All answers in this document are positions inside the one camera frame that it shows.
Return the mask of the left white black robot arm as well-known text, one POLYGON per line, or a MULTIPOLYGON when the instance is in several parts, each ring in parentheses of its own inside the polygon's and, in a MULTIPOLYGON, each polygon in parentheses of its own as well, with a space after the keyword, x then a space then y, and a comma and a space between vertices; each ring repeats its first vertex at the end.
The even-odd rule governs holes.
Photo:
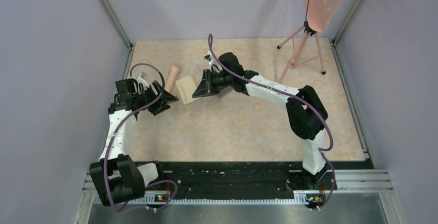
POLYGON ((137 165, 129 155, 138 114, 147 110, 154 116, 170 109, 178 98, 157 81, 148 84, 140 76, 117 81, 117 93, 108 108, 110 126, 104 149, 89 174, 104 206, 125 203, 144 196, 146 187, 160 189, 166 176, 156 163, 137 165))

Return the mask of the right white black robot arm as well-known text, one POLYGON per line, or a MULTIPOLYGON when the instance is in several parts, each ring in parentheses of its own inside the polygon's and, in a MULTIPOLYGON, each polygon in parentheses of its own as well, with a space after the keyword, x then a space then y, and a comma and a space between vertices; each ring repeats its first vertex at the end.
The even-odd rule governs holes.
POLYGON ((292 131, 301 138, 303 147, 303 183, 310 189, 324 181, 326 160, 321 154, 322 138, 328 113, 313 87, 293 88, 270 81, 252 70, 244 70, 232 52, 214 59, 204 57, 208 69, 194 90, 193 98, 220 94, 227 87, 250 97, 257 97, 286 110, 292 131))

